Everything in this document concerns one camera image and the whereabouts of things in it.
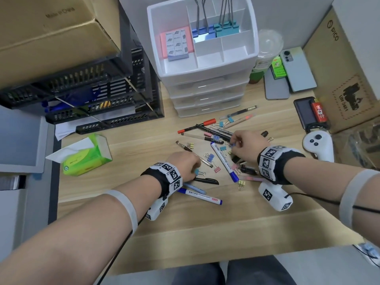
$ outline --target hand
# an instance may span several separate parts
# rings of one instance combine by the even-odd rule
[[[188,151],[173,153],[166,161],[177,167],[183,182],[193,180],[196,177],[194,170],[201,166],[201,159]]]
[[[232,154],[257,165],[257,157],[270,144],[258,131],[238,130],[231,137]]]

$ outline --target gray pants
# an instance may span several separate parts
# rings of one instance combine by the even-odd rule
[[[227,281],[219,263],[178,268],[172,285],[296,285],[288,271],[273,256],[228,262]]]

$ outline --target wooden desk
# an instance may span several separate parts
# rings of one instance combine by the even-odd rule
[[[194,142],[199,155],[213,153],[208,142],[187,138],[177,130],[204,120],[218,118],[237,110],[258,105],[254,118],[231,128],[268,130],[273,144],[302,149],[305,131],[299,122],[293,101],[313,95],[312,91],[292,94],[288,100],[268,101],[263,82],[247,85],[241,106],[196,117],[178,118],[163,88],[165,118],[102,131],[107,137],[113,161],[79,177],[60,175],[58,217],[117,185],[138,177],[147,167],[181,150],[181,143]],[[199,130],[192,134],[202,135]],[[85,136],[64,138],[67,146]],[[207,194],[223,200],[217,206],[180,193],[169,199],[159,218],[144,220],[127,242],[111,268],[112,274],[162,269],[247,258],[260,255],[356,244],[362,237],[343,226],[316,202],[295,196],[292,207],[279,213],[259,196],[258,182],[246,181],[238,190],[216,157],[221,171],[215,173],[202,164],[201,171],[215,178],[220,186],[196,182]],[[288,192],[297,191],[285,186]]]

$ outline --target green packet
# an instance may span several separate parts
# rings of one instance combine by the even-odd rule
[[[79,176],[112,161],[107,139],[91,134],[46,157],[62,164],[64,175]]]
[[[273,59],[272,72],[274,79],[279,79],[287,76],[280,56],[277,56]]]

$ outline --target white floor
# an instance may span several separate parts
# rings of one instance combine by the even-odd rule
[[[353,246],[276,256],[297,285],[380,284],[380,268],[368,264]],[[225,276],[227,262],[220,264]],[[176,268],[110,276],[103,285],[169,285]]]

